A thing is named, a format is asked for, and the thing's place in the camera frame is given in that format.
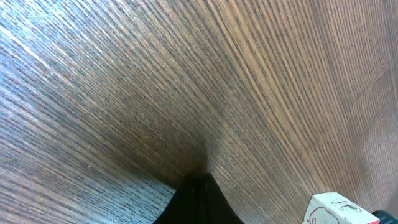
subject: black object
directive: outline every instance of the black object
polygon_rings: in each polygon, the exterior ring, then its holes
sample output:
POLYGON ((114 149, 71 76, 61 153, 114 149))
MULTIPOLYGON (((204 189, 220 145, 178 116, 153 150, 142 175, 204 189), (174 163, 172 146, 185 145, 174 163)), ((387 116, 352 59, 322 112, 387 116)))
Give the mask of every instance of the black object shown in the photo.
POLYGON ((378 210, 372 212, 372 214, 380 219, 379 224, 398 224, 398 219, 384 210, 378 210))
POLYGON ((154 224, 243 224, 211 174, 186 181, 154 224))

